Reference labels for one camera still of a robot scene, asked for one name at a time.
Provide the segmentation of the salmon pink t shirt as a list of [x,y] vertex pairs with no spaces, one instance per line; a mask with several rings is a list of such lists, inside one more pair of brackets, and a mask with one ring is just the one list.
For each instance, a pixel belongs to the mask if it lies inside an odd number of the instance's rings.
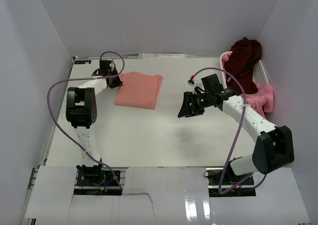
[[123,84],[116,94],[115,105],[155,109],[163,76],[131,72],[121,74],[120,79]]

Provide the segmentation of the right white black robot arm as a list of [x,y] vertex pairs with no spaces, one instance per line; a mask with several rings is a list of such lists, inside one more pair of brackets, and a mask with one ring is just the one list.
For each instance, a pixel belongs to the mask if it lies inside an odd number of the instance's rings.
[[217,107],[238,122],[253,139],[252,154],[234,158],[225,166],[225,180],[237,184],[248,174],[260,172],[267,175],[294,162],[292,132],[287,126],[276,126],[267,121],[248,104],[233,88],[213,91],[187,91],[178,117],[188,118],[203,115],[205,108]]

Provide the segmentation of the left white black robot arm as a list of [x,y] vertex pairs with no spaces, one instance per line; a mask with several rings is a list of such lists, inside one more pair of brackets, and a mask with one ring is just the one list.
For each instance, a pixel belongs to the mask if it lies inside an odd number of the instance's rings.
[[98,69],[91,80],[67,90],[66,119],[74,128],[78,143],[82,147],[82,165],[78,165],[77,169],[82,174],[82,179],[97,186],[104,183],[105,172],[100,164],[102,159],[93,128],[97,119],[96,96],[107,88],[122,85],[117,74],[116,68],[111,68],[108,72]]

